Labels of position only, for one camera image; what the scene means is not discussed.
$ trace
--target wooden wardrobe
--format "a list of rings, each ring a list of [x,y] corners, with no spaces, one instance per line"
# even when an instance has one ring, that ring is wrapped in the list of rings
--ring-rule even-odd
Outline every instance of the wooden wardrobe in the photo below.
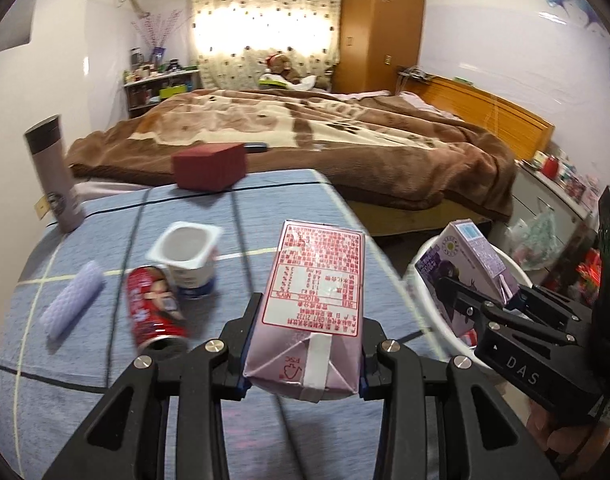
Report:
[[[418,63],[425,0],[342,0],[336,93],[396,88],[399,67]]]

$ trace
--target white cabinet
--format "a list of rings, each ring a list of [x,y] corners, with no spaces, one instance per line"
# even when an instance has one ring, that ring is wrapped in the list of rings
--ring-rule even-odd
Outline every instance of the white cabinet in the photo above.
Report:
[[[541,173],[531,173],[518,166],[518,175],[512,187],[514,212],[508,222],[496,222],[489,235],[489,241],[500,250],[509,253],[509,238],[507,228],[519,219],[527,222],[545,208],[551,207],[556,218],[556,237],[561,247],[565,247],[589,211],[574,202],[556,183]],[[549,269],[528,272],[534,283],[545,279]]]

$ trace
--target screw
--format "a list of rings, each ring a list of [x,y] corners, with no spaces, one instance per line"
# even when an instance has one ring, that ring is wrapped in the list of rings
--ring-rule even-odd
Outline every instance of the screw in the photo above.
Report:
[[[151,366],[151,357],[148,355],[139,355],[134,359],[134,366],[139,370],[149,368]]]
[[[466,370],[471,367],[471,359],[469,357],[465,357],[464,355],[457,355],[454,357],[454,364],[456,368],[460,368],[461,370]]]
[[[395,339],[387,339],[380,344],[380,347],[387,352],[398,352],[400,350],[400,343]]]
[[[207,352],[220,352],[225,347],[225,344],[220,339],[211,339],[205,343]]]

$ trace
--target yogurt cup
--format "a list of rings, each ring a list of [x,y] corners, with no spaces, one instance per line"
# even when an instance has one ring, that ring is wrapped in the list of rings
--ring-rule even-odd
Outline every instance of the yogurt cup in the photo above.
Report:
[[[180,300],[196,300],[214,290],[216,243],[222,232],[213,225],[174,222],[147,253],[149,260],[167,267]]]

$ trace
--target blue tablecloth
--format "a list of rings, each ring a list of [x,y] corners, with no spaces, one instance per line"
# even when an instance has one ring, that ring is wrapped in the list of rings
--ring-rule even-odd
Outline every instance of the blue tablecloth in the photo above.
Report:
[[[0,337],[0,451],[28,480],[41,478],[106,384],[136,357],[121,278],[125,269],[148,264],[147,250],[169,224],[183,220],[225,230],[218,246],[217,292],[185,313],[193,346],[217,336],[246,307],[251,290],[242,239],[254,290],[262,292],[285,219],[364,230],[328,181],[311,170],[250,174],[218,194],[158,187],[94,200],[85,209],[85,222],[72,234],[62,236],[55,225],[46,229],[16,286]],[[38,318],[90,260],[105,270],[104,289],[69,332],[51,343]],[[369,237],[364,315],[378,320],[392,338],[423,329],[398,276]],[[409,346],[444,358],[431,333]],[[311,478],[371,478],[381,402],[355,396],[319,404],[285,400],[284,405]],[[168,424],[168,479],[174,478],[176,406],[173,402]],[[224,402],[222,411],[232,480],[299,478],[270,394],[252,388],[242,402]]]

